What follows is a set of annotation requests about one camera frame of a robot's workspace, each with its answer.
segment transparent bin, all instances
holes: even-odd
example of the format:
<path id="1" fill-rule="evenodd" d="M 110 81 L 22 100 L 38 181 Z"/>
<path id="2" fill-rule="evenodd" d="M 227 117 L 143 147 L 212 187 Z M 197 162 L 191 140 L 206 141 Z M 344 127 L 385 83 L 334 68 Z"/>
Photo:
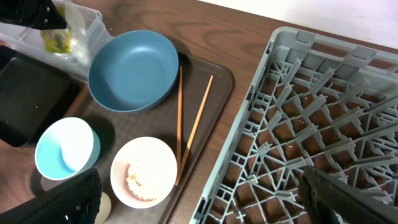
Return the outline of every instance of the transparent bin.
<path id="1" fill-rule="evenodd" d="M 112 37 L 106 30 L 99 11 L 75 4 L 74 6 L 83 16 L 85 33 L 76 40 L 70 54 L 46 51 L 39 30 L 31 28 L 0 23 L 0 39 L 23 54 L 69 72 L 77 79 L 86 80 L 95 55 Z"/>
<path id="2" fill-rule="evenodd" d="M 190 223 L 308 223 L 305 166 L 398 207 L 397 71 L 396 54 L 275 30 Z"/>

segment gray dish rack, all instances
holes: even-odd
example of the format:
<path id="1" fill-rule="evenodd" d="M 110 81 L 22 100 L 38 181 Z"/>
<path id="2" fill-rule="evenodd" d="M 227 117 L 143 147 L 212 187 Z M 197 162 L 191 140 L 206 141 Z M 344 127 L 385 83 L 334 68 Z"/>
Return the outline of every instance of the gray dish rack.
<path id="1" fill-rule="evenodd" d="M 306 223 L 305 166 L 396 207 L 397 83 L 398 55 L 275 30 L 190 223 Z"/>

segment chopstick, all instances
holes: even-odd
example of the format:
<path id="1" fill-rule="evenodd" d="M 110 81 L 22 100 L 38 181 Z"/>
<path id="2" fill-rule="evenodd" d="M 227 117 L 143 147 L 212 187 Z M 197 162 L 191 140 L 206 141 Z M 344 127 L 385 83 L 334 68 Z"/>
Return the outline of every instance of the chopstick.
<path id="1" fill-rule="evenodd" d="M 211 86 L 212 81 L 213 81 L 213 76 L 210 77 L 209 84 L 207 85 L 207 89 L 206 89 L 205 95 L 203 96 L 203 99 L 202 99 L 200 107 L 199 107 L 197 118 L 195 120 L 195 123 L 193 124 L 192 132 L 191 132 L 191 135 L 189 136 L 187 148 L 186 148 L 186 150 L 184 152 L 184 156 L 182 158 L 182 162 L 181 162 L 181 166 L 180 166 L 180 172 L 178 172 L 177 180 L 175 181 L 175 185 L 176 186 L 180 182 L 180 179 L 181 179 L 181 176 L 182 176 L 182 172 L 184 170 L 185 163 L 186 163 L 186 161 L 188 159 L 188 155 L 189 155 L 189 152 L 191 150 L 192 143 L 193 143 L 193 138 L 195 137 L 195 134 L 197 132 L 199 121 L 200 121 L 200 118 L 201 118 L 201 114 L 202 114 L 203 109 L 205 107 L 207 96 L 209 94 L 210 86 Z"/>
<path id="2" fill-rule="evenodd" d="M 178 118 L 177 118 L 177 173 L 181 169 L 181 132 L 182 132 L 182 66 L 180 67 L 180 83 L 178 85 Z"/>

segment brown wooden surface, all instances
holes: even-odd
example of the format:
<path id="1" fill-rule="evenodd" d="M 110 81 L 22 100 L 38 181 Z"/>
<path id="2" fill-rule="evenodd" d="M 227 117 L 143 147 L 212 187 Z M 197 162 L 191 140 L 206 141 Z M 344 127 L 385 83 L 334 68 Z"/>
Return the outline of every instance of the brown wooden surface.
<path id="1" fill-rule="evenodd" d="M 188 223 L 272 32 L 281 26 L 306 28 L 195 0 L 74 1 L 99 10 L 111 35 L 155 30 L 180 51 L 224 65 L 234 73 L 233 94 L 170 219 L 171 223 Z M 306 30 L 398 54 L 398 50 Z M 0 212 L 32 197 L 28 184 L 33 168 L 33 150 L 11 149 L 0 142 Z"/>

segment small round beige object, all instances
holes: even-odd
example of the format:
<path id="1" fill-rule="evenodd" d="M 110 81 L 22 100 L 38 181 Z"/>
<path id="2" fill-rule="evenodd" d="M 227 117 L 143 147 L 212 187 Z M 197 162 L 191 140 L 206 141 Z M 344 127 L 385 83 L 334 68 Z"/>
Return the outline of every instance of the small round beige object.
<path id="1" fill-rule="evenodd" d="M 101 224 L 106 220 L 109 213 L 111 213 L 111 207 L 111 199 L 106 193 L 102 192 L 101 204 L 99 205 L 99 212 L 95 218 L 95 224 Z"/>

